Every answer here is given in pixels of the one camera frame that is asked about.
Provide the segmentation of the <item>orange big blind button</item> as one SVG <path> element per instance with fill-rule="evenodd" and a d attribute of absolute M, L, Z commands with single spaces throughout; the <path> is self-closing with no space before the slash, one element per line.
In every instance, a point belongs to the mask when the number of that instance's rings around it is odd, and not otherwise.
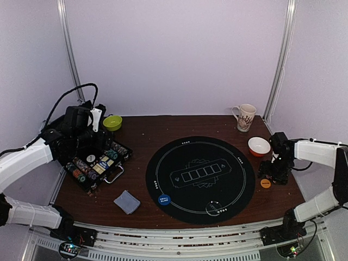
<path fill-rule="evenodd" d="M 264 189 L 269 189 L 269 188 L 271 188 L 271 182 L 270 182 L 268 179 L 266 179 L 266 178 L 264 178 L 264 179 L 262 179 L 262 180 L 260 181 L 260 185 L 261 185 L 261 187 L 264 188 Z"/>

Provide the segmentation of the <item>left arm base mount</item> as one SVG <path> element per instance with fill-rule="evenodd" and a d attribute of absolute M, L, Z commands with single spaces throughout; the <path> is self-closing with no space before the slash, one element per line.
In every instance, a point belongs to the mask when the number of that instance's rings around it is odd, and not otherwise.
<path fill-rule="evenodd" d="M 62 228 L 48 230 L 51 237 L 61 240 L 58 253 L 65 260 L 74 259 L 87 247 L 93 247 L 97 237 L 95 229 L 79 226 L 73 226 L 72 231 L 69 232 Z"/>

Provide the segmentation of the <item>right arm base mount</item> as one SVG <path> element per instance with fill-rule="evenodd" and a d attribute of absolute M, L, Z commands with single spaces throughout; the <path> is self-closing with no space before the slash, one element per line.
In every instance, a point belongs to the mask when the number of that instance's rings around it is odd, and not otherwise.
<path fill-rule="evenodd" d="M 304 249 L 304 236 L 306 235 L 307 231 L 303 227 L 287 229 L 279 225 L 264 227 L 260 230 L 263 245 L 275 245 L 278 254 L 288 259 L 295 258 Z"/>

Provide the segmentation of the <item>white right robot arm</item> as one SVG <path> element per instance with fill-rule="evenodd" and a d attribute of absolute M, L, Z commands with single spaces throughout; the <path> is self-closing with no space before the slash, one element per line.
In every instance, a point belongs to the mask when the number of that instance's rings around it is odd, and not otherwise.
<path fill-rule="evenodd" d="M 261 162 L 259 177 L 286 185 L 294 171 L 306 201 L 287 210 L 279 236 L 290 240 L 306 221 L 347 203 L 347 145 L 315 139 L 270 138 L 274 156 Z"/>

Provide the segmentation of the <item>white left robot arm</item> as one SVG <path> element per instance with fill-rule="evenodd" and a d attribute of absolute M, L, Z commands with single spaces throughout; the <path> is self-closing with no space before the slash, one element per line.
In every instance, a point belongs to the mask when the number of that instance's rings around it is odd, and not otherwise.
<path fill-rule="evenodd" d="M 1 158 L 1 225 L 20 224 L 57 230 L 66 241 L 78 237 L 73 217 L 62 207 L 41 206 L 5 195 L 5 190 L 42 165 L 58 161 L 65 166 L 80 152 L 110 149 L 113 133 L 102 123 L 68 127 L 55 121 L 43 129 L 32 145 L 15 149 Z"/>

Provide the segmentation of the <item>blue small blind button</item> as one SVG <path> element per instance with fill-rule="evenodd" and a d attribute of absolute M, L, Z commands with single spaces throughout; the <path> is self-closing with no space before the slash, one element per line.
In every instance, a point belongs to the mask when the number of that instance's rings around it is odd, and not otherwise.
<path fill-rule="evenodd" d="M 161 206 L 168 206 L 171 203 L 171 197 L 166 194 L 162 194 L 158 197 L 158 203 Z"/>

